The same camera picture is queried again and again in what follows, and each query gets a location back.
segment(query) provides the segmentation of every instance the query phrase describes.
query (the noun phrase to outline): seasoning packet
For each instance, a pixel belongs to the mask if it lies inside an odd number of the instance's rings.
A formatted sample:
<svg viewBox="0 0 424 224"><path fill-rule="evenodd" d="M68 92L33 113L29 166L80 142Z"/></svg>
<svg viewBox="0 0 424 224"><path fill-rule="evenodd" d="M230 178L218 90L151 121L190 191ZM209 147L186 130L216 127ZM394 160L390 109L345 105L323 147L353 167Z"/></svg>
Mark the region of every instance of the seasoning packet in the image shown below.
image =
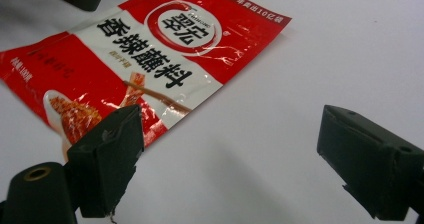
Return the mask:
<svg viewBox="0 0 424 224"><path fill-rule="evenodd" d="M128 0L69 31L0 52L0 77L70 145L112 111L137 103L147 147L290 20L249 0Z"/></svg>

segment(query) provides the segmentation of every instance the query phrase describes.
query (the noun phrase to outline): plastic packaging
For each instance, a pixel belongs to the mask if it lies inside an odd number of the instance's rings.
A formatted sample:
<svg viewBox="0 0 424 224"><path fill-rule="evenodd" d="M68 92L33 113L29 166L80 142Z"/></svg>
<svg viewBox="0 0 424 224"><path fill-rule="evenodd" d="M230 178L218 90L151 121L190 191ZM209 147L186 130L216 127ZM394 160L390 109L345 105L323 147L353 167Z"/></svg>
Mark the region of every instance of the plastic packaging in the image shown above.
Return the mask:
<svg viewBox="0 0 424 224"><path fill-rule="evenodd" d="M0 52L0 77L70 144L138 103L148 146L290 20L249 0L128 0L72 30Z"/></svg>

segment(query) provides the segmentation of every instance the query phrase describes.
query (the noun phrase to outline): logo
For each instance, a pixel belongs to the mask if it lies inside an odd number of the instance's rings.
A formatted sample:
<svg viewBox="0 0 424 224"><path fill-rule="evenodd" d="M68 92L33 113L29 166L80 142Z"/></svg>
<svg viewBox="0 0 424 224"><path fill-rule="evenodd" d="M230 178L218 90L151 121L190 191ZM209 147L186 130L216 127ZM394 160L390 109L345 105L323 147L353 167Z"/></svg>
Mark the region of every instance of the logo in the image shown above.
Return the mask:
<svg viewBox="0 0 424 224"><path fill-rule="evenodd" d="M208 11L193 3L165 3L146 17L153 36L186 56L203 55L221 40L222 28Z"/></svg>

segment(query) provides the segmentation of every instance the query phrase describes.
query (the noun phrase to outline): white table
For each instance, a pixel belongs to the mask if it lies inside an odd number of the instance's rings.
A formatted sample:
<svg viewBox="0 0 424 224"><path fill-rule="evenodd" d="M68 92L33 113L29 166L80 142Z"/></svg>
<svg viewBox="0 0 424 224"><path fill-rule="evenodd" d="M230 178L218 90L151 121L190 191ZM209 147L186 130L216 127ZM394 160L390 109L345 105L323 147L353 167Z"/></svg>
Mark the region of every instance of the white table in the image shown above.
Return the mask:
<svg viewBox="0 0 424 224"><path fill-rule="evenodd" d="M97 12L123 1L103 0ZM424 148L424 0L252 1L293 21L142 155L118 223L380 223L316 153L322 109L354 110ZM92 15L59 0L1 0L0 49ZM59 136L3 83L0 97L4 200L16 173L64 161Z"/></svg>

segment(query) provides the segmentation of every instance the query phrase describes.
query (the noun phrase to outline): food image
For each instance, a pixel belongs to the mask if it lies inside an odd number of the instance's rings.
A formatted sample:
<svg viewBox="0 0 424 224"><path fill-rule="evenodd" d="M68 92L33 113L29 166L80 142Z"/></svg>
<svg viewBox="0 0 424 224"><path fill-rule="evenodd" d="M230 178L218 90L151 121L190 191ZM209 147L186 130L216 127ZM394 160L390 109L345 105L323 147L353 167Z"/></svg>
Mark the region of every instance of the food image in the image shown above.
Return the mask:
<svg viewBox="0 0 424 224"><path fill-rule="evenodd" d="M137 72L132 72L130 82L136 84L137 86L144 86L144 75ZM125 107L136 104L137 99L140 98L143 94L143 91L128 86L125 98L120 106Z"/></svg>
<svg viewBox="0 0 424 224"><path fill-rule="evenodd" d="M64 134L71 144L79 141L102 120L97 109L89 105L68 101L62 97L53 97L49 101L61 116Z"/></svg>

